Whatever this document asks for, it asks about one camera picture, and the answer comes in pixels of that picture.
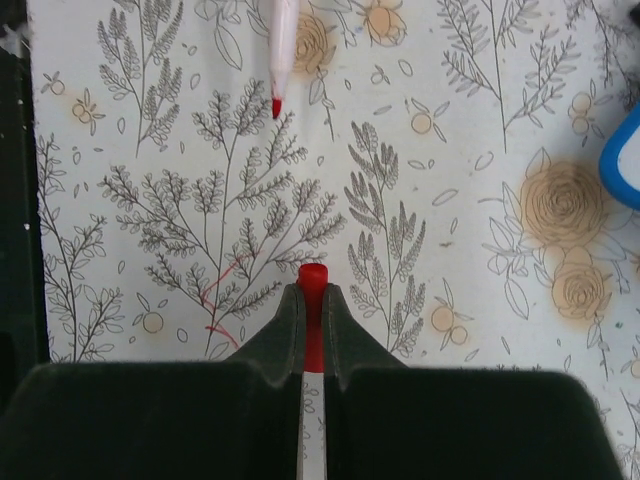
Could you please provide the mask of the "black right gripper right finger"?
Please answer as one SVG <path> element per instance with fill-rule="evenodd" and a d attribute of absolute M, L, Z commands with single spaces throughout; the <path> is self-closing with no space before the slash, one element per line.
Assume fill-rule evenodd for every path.
<path fill-rule="evenodd" d="M 595 405 L 545 371 L 411 368 L 352 317 L 322 307 L 331 479 L 618 479 Z"/>

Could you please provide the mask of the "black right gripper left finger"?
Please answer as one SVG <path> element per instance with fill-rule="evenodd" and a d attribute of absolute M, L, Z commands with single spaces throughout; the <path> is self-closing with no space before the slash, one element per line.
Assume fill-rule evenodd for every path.
<path fill-rule="evenodd" d="M 294 479 L 305 302 L 221 362 L 51 363 L 1 419 L 5 479 Z"/>

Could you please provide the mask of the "red marker cap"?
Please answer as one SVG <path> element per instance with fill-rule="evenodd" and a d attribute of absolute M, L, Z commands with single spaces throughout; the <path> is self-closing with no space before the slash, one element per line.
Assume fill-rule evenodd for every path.
<path fill-rule="evenodd" d="M 302 265 L 297 285 L 302 290 L 306 310 L 305 371 L 323 373 L 322 305 L 328 286 L 327 267 L 319 263 Z"/>

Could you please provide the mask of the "blue framed whiteboard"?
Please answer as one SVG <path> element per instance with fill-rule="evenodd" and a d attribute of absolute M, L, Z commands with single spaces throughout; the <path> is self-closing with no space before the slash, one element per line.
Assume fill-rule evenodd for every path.
<path fill-rule="evenodd" d="M 600 180 L 620 203 L 639 209 L 639 106 L 607 140 L 599 159 Z"/>

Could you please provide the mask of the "red white marker pen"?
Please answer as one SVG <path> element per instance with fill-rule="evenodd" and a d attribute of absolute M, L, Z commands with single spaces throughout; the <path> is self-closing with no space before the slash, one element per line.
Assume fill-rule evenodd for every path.
<path fill-rule="evenodd" d="M 278 119 L 295 61 L 299 0 L 273 0 L 269 27 L 272 118 Z"/>

